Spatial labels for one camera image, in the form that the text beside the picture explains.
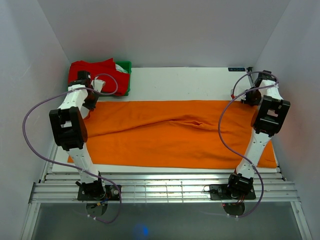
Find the orange trousers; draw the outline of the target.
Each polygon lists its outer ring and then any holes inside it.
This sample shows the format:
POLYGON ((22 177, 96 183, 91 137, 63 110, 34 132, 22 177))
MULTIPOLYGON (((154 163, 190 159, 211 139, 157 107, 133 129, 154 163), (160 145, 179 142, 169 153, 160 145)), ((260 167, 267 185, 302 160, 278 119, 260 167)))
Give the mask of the orange trousers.
POLYGON ((94 164, 234 169, 256 109, 226 100, 101 101, 84 119, 94 164))

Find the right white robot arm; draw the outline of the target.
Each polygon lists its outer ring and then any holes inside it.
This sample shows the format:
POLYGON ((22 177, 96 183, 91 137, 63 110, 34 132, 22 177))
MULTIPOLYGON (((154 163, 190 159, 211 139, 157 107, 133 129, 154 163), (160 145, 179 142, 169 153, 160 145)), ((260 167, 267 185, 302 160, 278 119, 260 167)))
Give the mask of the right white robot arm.
POLYGON ((277 78, 267 70, 258 71, 253 86, 246 90, 243 104, 256 106, 251 120, 251 137, 244 157, 228 179, 226 194, 232 198, 245 197, 253 192, 255 167, 271 141, 284 124, 291 103, 279 92, 277 78))

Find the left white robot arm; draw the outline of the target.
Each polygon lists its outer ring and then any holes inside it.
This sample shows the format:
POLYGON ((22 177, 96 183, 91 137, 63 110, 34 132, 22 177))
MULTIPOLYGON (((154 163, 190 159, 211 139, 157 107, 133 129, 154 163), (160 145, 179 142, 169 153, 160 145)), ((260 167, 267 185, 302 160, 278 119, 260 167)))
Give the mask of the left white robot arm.
POLYGON ((49 112, 49 120, 54 141, 71 157, 80 175, 82 184, 91 184, 88 193, 100 200, 106 195, 106 187, 99 182, 99 171, 89 155, 86 142, 88 132, 84 119, 96 107, 99 95, 93 91, 91 74, 88 71, 78 71, 77 79, 68 84, 69 93, 62 104, 49 112))

